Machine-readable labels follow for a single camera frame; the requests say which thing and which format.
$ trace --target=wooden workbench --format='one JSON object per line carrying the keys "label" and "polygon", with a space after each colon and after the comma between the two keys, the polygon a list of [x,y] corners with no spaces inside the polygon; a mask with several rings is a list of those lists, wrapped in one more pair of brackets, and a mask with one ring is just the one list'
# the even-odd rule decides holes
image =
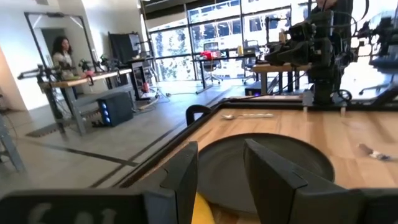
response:
{"label": "wooden workbench", "polygon": [[303,65],[299,67],[292,67],[291,64],[286,63],[284,65],[269,65],[259,64],[253,66],[253,72],[255,73],[267,73],[267,72],[291,72],[291,71],[307,71],[311,65]]}
{"label": "wooden workbench", "polygon": [[[238,118],[232,121],[221,119],[222,114],[256,113],[272,113],[275,117]],[[318,148],[333,164],[335,183],[342,187],[398,187],[398,162],[382,162],[370,158],[358,148],[358,144],[363,143],[376,151],[398,156],[397,123],[398,113],[391,112],[350,111],[342,117],[338,112],[332,111],[223,109],[165,157],[158,166],[189,141],[197,141],[200,151],[213,141],[236,134],[276,133],[300,139]],[[259,223],[256,219],[238,217],[215,206],[211,207],[218,224]]]}
{"label": "wooden workbench", "polygon": [[[102,80],[104,78],[110,78],[110,77],[115,77],[116,75],[120,74],[127,74],[130,73],[131,69],[123,69],[118,72],[102,72],[102,73],[97,73],[95,76],[93,76],[93,81],[97,80]],[[88,83],[89,80],[87,78],[80,78],[77,80],[68,80],[68,81],[62,81],[62,82],[53,82],[51,85],[47,82],[45,83],[39,83],[39,86],[43,88],[68,88],[72,86],[77,86],[77,85],[82,85]]]}

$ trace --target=woman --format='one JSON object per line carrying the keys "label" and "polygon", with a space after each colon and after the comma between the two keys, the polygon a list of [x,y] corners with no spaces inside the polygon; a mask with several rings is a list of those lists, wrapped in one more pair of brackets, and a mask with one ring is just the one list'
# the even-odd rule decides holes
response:
{"label": "woman", "polygon": [[[70,78],[73,78],[74,76],[72,70],[68,70],[68,68],[72,66],[72,58],[70,57],[71,54],[72,54],[72,47],[69,44],[68,38],[64,36],[57,37],[52,47],[52,60],[54,66],[61,66],[62,69],[67,69],[62,71],[62,78],[64,80],[68,80]],[[77,99],[75,87],[72,87],[72,90],[73,94],[75,95],[75,99]],[[61,93],[63,95],[63,98],[67,102],[71,114],[73,114],[72,107],[69,104],[69,101],[66,100],[68,96],[65,89],[61,88]]]}

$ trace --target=glass wall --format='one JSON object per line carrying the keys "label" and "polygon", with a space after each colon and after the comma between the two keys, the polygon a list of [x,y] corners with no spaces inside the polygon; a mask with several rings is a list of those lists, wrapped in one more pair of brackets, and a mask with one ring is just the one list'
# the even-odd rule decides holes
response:
{"label": "glass wall", "polygon": [[[230,56],[236,54],[243,40],[257,40],[260,46],[265,45],[266,17],[282,19],[270,23],[270,41],[278,41],[280,30],[291,26],[286,17],[296,13],[302,21],[307,15],[307,3],[299,6],[296,3],[297,7],[292,7],[292,1],[229,0],[188,10],[184,19],[180,17],[151,28],[149,33],[159,80],[200,80],[199,64],[192,60],[208,43],[217,45],[220,50],[229,49]],[[212,74],[224,79],[242,78],[242,60],[221,61]]]}

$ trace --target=office chair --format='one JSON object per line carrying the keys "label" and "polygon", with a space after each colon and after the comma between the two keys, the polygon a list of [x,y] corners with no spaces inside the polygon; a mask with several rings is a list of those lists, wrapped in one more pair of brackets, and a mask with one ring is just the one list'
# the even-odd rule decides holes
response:
{"label": "office chair", "polygon": [[[218,51],[218,43],[217,42],[205,43],[203,45],[203,50],[204,51],[210,50],[212,52]],[[203,69],[205,69],[206,72],[210,72],[210,75],[207,76],[205,80],[211,80],[211,82],[213,82],[213,80],[217,80],[218,84],[220,84],[221,81],[223,81],[223,79],[213,75],[213,72],[220,67],[221,67],[221,62],[219,60],[204,61]]]}
{"label": "office chair", "polygon": [[[245,52],[248,52],[248,51],[250,51],[250,52],[254,51],[256,54],[258,54],[260,52],[259,42],[256,40],[245,40],[243,43],[243,54],[245,54]],[[253,66],[255,64],[256,64],[256,57],[244,58],[242,60],[242,68],[243,68],[244,72],[246,73],[246,71],[248,71],[248,72],[252,73],[250,76],[244,77],[242,79],[242,82],[244,85],[251,78],[253,78],[255,82],[258,81],[257,74],[252,72]]]}
{"label": "office chair", "polygon": [[365,90],[376,90],[376,92],[380,92],[382,88],[387,88],[394,82],[394,76],[398,73],[398,58],[396,58],[395,54],[390,54],[390,57],[379,57],[369,62],[374,68],[377,68],[379,72],[382,72],[385,75],[390,75],[391,79],[388,83],[383,83],[381,85],[370,86],[367,88],[363,88],[359,94],[362,95]]}

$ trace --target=yellow object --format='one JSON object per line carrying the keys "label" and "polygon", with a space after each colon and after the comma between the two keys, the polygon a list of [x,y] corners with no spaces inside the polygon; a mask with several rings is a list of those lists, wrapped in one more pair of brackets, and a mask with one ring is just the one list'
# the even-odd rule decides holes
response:
{"label": "yellow object", "polygon": [[193,206],[192,224],[215,224],[207,201],[197,193]]}
{"label": "yellow object", "polygon": [[243,46],[238,46],[238,55],[239,56],[243,55]]}

